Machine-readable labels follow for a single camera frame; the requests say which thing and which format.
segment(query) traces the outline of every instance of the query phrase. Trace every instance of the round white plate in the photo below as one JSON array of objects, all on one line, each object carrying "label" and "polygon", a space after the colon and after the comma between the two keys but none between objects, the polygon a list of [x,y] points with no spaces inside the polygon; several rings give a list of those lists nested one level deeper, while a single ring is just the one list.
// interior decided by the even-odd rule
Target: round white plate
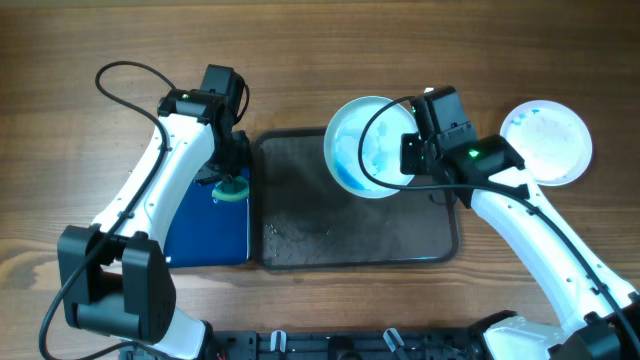
[{"label": "round white plate", "polygon": [[[369,181],[358,164],[358,142],[371,117],[391,100],[366,96],[344,105],[331,119],[324,136],[324,159],[333,178],[350,193],[377,199],[398,190],[381,187]],[[402,105],[382,113],[369,128],[363,144],[365,168],[376,179],[391,184],[407,185],[413,175],[400,172],[402,134],[416,133],[413,116]]]},{"label": "round white plate", "polygon": [[584,173],[593,144],[575,112],[553,101],[526,102],[509,113],[500,129],[524,158],[540,185],[568,184]]}]

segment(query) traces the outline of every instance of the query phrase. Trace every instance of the blue mark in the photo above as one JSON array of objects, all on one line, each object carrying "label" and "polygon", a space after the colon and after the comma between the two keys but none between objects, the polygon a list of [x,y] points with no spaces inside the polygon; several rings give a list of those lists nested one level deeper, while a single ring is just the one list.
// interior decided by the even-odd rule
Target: blue mark
[{"label": "blue mark", "polygon": [[351,174],[349,174],[349,171],[347,171],[347,169],[342,166],[341,163],[336,161],[335,165],[338,176],[348,187],[356,190],[364,190],[364,186],[362,186],[362,184],[360,184],[358,180],[351,176]]}]

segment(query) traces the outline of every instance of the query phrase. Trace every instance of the black cable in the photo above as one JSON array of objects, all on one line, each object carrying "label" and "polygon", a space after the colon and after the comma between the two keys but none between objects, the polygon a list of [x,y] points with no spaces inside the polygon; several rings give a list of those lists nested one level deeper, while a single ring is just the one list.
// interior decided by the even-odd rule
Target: black cable
[{"label": "black cable", "polygon": [[240,122],[240,120],[242,120],[242,117],[244,116],[244,112],[247,111],[247,107],[249,106],[249,85],[247,85],[247,83],[244,84],[244,92],[245,92],[245,99],[244,99],[244,107],[242,108],[242,112],[240,112],[240,115],[238,115],[236,117],[236,120],[233,122],[233,125],[236,125],[237,123]]},{"label": "black cable", "polygon": [[[65,295],[69,292],[69,290],[71,289],[71,286],[76,281],[78,276],[80,276],[80,274],[82,273],[82,271],[84,271],[84,269],[87,267],[87,265],[89,265],[91,262],[93,262],[96,259],[96,257],[101,253],[102,249],[108,243],[108,240],[115,234],[116,231],[118,231],[120,226],[122,226],[122,224],[125,222],[125,220],[129,216],[129,213],[136,206],[136,204],[138,203],[138,201],[140,200],[140,198],[144,194],[145,190],[147,189],[147,187],[149,186],[149,184],[153,180],[153,177],[158,172],[158,169],[162,165],[162,161],[164,159],[165,153],[167,152],[167,144],[168,144],[167,132],[164,129],[164,127],[162,126],[162,123],[160,123],[160,121],[155,116],[151,115],[146,110],[144,110],[144,109],[142,109],[142,108],[140,108],[140,107],[138,107],[136,105],[133,105],[128,101],[122,100],[119,97],[109,93],[100,84],[100,77],[102,76],[102,74],[106,70],[108,70],[108,69],[110,69],[112,67],[121,66],[121,65],[129,65],[129,66],[136,66],[136,67],[143,68],[145,70],[148,70],[148,71],[154,73],[159,78],[164,80],[164,82],[166,82],[167,85],[169,85],[171,87],[171,89],[175,89],[176,87],[175,87],[175,85],[173,85],[173,83],[171,81],[169,81],[169,79],[167,79],[164,75],[159,73],[157,70],[155,70],[155,69],[153,69],[153,68],[151,68],[151,67],[149,67],[147,65],[140,64],[140,63],[133,62],[133,61],[116,61],[116,62],[107,64],[107,65],[103,66],[100,70],[98,70],[98,73],[96,74],[96,78],[95,78],[96,87],[98,88],[98,90],[104,96],[106,96],[109,99],[117,102],[118,104],[121,104],[121,105],[124,105],[124,106],[128,107],[131,110],[137,111],[138,113],[146,116],[149,120],[151,120],[151,122],[153,122],[153,124],[158,128],[158,131],[160,132],[160,137],[162,138],[162,143],[160,145],[160,152],[158,154],[158,158],[156,159],[156,162],[153,164],[153,167],[151,168],[151,171],[149,171],[149,174],[147,175],[147,177],[142,182],[142,185],[140,185],[140,188],[138,188],[138,191],[136,191],[136,193],[133,195],[133,197],[131,198],[131,201],[129,202],[129,204],[121,212],[121,214],[118,217],[118,219],[116,220],[116,222],[113,224],[113,226],[111,226],[109,231],[107,231],[107,233],[102,237],[102,239],[100,239],[100,241],[98,241],[96,246],[94,246],[93,249],[91,249],[91,251],[89,251],[89,254],[87,254],[87,256],[84,258],[83,262],[73,271],[73,273],[71,273],[71,276],[69,276],[69,278],[64,283],[64,285],[62,285],[62,288],[60,289],[60,291],[58,292],[56,297],[53,299],[53,301],[51,302],[51,306],[49,307],[49,310],[47,310],[47,314],[45,315],[44,320],[42,321],[42,326],[40,327],[40,334],[38,336],[38,347],[40,349],[40,354],[42,355],[43,358],[45,358],[47,360],[60,360],[60,359],[54,357],[53,355],[51,355],[49,353],[49,350],[47,349],[47,333],[49,332],[49,326],[51,325],[51,320],[53,319],[53,315],[55,314],[56,309],[58,308],[58,306],[62,302],[62,299],[65,297]],[[127,347],[127,346],[133,346],[135,348],[141,348],[141,349],[143,349],[145,351],[148,351],[149,353],[154,354],[156,356],[167,357],[166,354],[164,354],[164,353],[162,353],[162,352],[160,352],[158,350],[155,350],[155,349],[153,349],[151,347],[148,347],[146,345],[139,344],[139,343],[137,343],[135,341],[126,341],[126,342],[122,342],[122,343],[113,345],[111,347],[108,347],[108,348],[106,348],[104,350],[98,351],[98,352],[96,352],[94,354],[82,357],[82,358],[80,358],[78,360],[96,359],[96,358],[98,358],[100,356],[103,356],[103,355],[108,354],[108,353],[110,353],[112,351],[115,351],[115,350],[118,350],[118,349],[121,349],[121,348]]]},{"label": "black cable", "polygon": [[[549,226],[551,230],[553,230],[553,232],[556,233],[556,235],[558,235],[558,237],[562,240],[565,246],[569,249],[571,254],[576,258],[576,260],[578,260],[580,265],[584,268],[588,278],[590,278],[591,281],[593,281],[593,283],[596,285],[597,290],[602,294],[602,296],[604,296],[605,300],[607,300],[607,303],[609,303],[609,305],[611,306],[611,309],[618,317],[620,324],[622,325],[624,330],[627,332],[627,334],[629,334],[629,338],[633,344],[636,355],[638,356],[638,359],[640,359],[640,341],[638,340],[638,336],[633,330],[633,327],[631,327],[631,324],[627,320],[627,317],[624,315],[624,313],[620,309],[620,306],[618,306],[618,303],[615,301],[613,296],[611,296],[611,294],[609,293],[608,288],[602,283],[600,278],[598,278],[598,276],[593,271],[593,269],[591,268],[587,260],[582,256],[582,254],[580,253],[580,251],[578,251],[575,245],[573,245],[573,242],[571,242],[571,240],[564,234],[564,232],[562,232],[562,230],[551,219],[549,219],[547,215],[545,215],[537,206],[534,206],[528,201],[524,199],[520,199],[519,197],[509,192],[506,192],[500,188],[496,188],[492,186],[473,185],[473,184],[442,184],[442,185],[418,185],[418,186],[396,185],[396,184],[389,184],[389,183],[380,181],[375,177],[373,177],[373,175],[369,174],[369,172],[364,166],[364,160],[362,158],[362,148],[364,145],[364,139],[367,135],[367,131],[369,131],[369,128],[371,127],[373,122],[387,109],[397,104],[400,104],[404,101],[410,100],[412,98],[413,98],[412,96],[405,96],[388,103],[387,105],[383,106],[380,110],[378,110],[378,112],[376,112],[373,115],[373,117],[371,117],[371,119],[369,119],[369,121],[365,125],[362,131],[362,136],[360,137],[360,141],[358,142],[358,164],[360,165],[360,170],[362,171],[364,176],[367,179],[369,179],[369,181],[373,182],[376,185],[386,187],[389,189],[401,190],[401,191],[433,191],[433,190],[445,190],[445,189],[471,189],[471,190],[491,191],[516,201],[517,203],[524,206],[527,210],[529,210],[532,214],[538,215],[538,217],[540,217],[540,219],[545,224],[547,224],[547,226]],[[431,146],[431,144],[429,143],[430,140],[431,140],[431,136],[429,136],[427,147]]]}]

